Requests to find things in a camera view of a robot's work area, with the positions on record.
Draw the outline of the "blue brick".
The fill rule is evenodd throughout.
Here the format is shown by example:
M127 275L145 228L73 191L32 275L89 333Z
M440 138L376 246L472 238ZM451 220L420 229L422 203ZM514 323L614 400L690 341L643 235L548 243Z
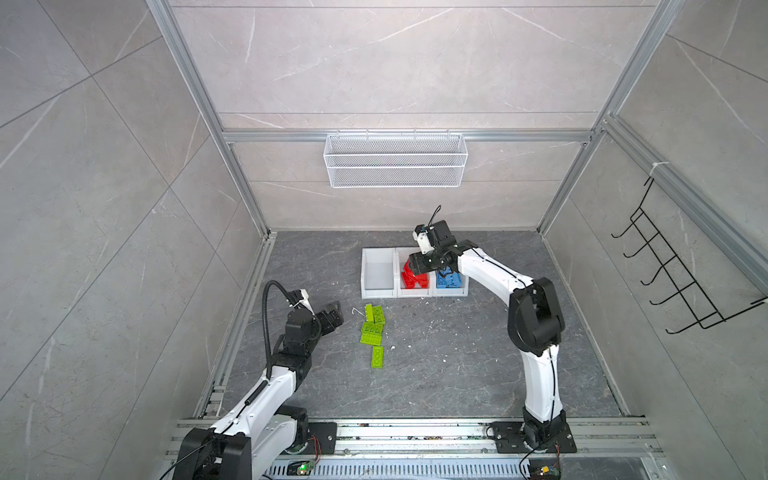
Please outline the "blue brick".
M437 289L461 289L463 287L461 275L448 267L438 270L435 279Z

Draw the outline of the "red curved arch piece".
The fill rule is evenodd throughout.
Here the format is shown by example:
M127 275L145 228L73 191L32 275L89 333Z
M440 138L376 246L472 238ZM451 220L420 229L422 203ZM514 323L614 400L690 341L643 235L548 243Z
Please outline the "red curved arch piece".
M401 279L405 289L428 289L429 288L429 276L427 274L415 274L410 268L410 264L406 262L401 271Z

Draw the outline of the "green studded brick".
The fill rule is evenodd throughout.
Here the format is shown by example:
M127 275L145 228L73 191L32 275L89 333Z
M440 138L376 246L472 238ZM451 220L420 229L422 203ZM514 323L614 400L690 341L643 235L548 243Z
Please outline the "green studded brick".
M360 343L370 346L380 346L382 343L382 335L378 333L363 332L360 337Z

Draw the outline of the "green brick bottom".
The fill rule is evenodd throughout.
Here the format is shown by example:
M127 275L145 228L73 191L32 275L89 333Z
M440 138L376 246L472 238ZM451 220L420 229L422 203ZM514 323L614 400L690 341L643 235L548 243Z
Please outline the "green brick bottom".
M384 348L382 346L372 347L371 367L381 369L384 363Z

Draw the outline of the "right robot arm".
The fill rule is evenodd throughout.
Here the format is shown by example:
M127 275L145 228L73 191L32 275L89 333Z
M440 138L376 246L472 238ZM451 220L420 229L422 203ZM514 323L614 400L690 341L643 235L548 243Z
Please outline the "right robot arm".
M567 426L557 372L565 322L554 284L514 271L469 240L456 240L443 220L417 225L413 238L420 251L408 265L415 274L448 268L508 303L507 332L521 352L526 381L522 435L531 450L548 446Z

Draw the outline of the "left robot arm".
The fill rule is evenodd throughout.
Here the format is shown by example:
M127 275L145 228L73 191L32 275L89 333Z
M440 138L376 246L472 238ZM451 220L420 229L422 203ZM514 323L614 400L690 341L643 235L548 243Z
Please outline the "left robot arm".
M268 319L273 288L289 308L284 332L276 340L271 338ZM260 378L222 418L186 434L162 479L259 479L282 453L302 452L308 443L318 443L310 435L307 411L286 402L310 372L319 340L343 325L341 303L316 309L306 290L289 291L269 280L262 290L260 312L265 350Z

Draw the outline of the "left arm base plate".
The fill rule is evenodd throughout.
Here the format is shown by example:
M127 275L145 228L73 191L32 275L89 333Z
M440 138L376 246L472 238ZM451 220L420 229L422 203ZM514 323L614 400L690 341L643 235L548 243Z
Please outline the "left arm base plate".
M330 421L299 422L289 455L333 455L336 450L338 424Z

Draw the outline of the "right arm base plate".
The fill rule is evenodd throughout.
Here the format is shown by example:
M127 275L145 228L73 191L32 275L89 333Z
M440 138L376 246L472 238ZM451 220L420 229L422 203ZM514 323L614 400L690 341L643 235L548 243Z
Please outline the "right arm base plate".
M537 427L522 421L492 422L486 435L494 441L500 454L576 453L574 436L565 423L554 427Z

